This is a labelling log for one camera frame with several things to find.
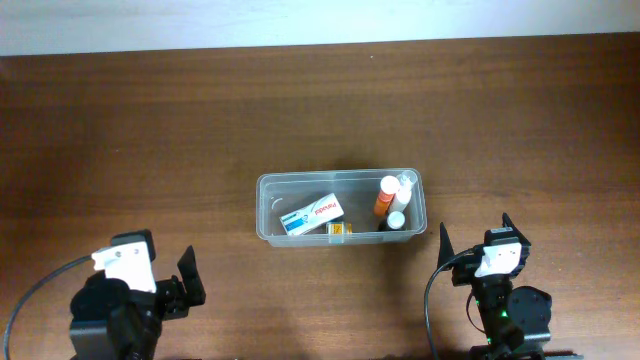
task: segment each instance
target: white bottle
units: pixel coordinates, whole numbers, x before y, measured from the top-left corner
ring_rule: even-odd
[[[413,171],[403,171],[398,176],[398,180],[400,180],[400,190],[398,190],[393,201],[391,201],[391,205],[389,205],[389,214],[394,211],[404,211],[409,201],[411,201],[411,190],[418,181],[418,177]]]

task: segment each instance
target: wire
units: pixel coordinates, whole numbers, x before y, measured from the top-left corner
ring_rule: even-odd
[[[467,319],[469,319],[469,322],[471,323],[471,325],[473,325],[474,328],[476,328],[476,330],[484,334],[485,333],[484,330],[477,327],[476,324],[473,322],[473,320],[471,320],[471,315],[469,315],[469,304],[471,303],[472,297],[473,297],[473,292],[470,292],[469,297],[467,298]]]
[[[33,295],[38,289],[40,289],[43,285],[51,281],[56,276],[62,274],[63,272],[80,265],[84,262],[91,260],[91,255],[83,256],[79,259],[73,260],[72,262],[60,267],[59,269],[53,271],[51,274],[42,278],[42,280],[38,281],[35,285],[31,287],[23,296],[20,298],[20,301],[16,304],[16,307],[11,312],[11,316],[9,316],[9,322],[7,323],[7,329],[4,331],[4,358],[5,360],[10,360],[9,356],[9,337],[11,337],[11,328],[13,327],[13,323],[16,321],[16,317],[18,316],[18,312],[22,308],[22,306],[29,300],[31,295]]]
[[[454,255],[451,259],[447,260],[442,266],[440,266],[436,271],[433,272],[429,282],[427,283],[427,287],[424,289],[424,317],[425,323],[427,324],[427,337],[429,338],[429,346],[431,347],[431,353],[433,354],[433,360],[440,360],[438,357],[438,352],[436,351],[436,346],[433,343],[433,334],[431,333],[431,325],[429,324],[429,290],[431,290],[431,285],[433,285],[433,281],[436,279],[436,276],[447,266],[451,265],[454,261],[460,259],[461,257],[471,254],[473,252],[473,248],[467,249],[458,255]]]

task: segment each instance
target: brown wooden surface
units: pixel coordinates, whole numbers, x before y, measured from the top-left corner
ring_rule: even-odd
[[[208,293],[165,323],[158,359],[426,356],[438,223],[462,250],[506,211],[533,243],[516,285],[553,296],[547,349],[639,358],[639,69],[638,34],[1,58],[0,320],[147,227],[156,278],[193,244]],[[411,242],[256,236],[261,174],[385,167],[422,174]],[[72,355],[68,305],[92,272],[33,297],[14,359]],[[484,338],[448,278],[436,342],[466,351]]]

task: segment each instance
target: storage container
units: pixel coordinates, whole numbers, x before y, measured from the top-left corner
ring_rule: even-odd
[[[409,170],[418,182],[404,210],[405,230],[377,232],[384,218],[373,214],[380,191],[380,180]],[[352,234],[328,235],[324,225],[298,236],[288,236],[280,217],[305,207],[330,193],[336,194],[344,210],[344,221],[353,226]],[[422,178],[415,169],[375,169],[314,171],[265,174],[256,189],[256,232],[272,246],[326,246],[402,242],[427,228]]]

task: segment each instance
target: white wall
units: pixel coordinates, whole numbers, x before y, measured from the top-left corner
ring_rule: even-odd
[[[0,55],[638,30],[633,0],[0,0]]]

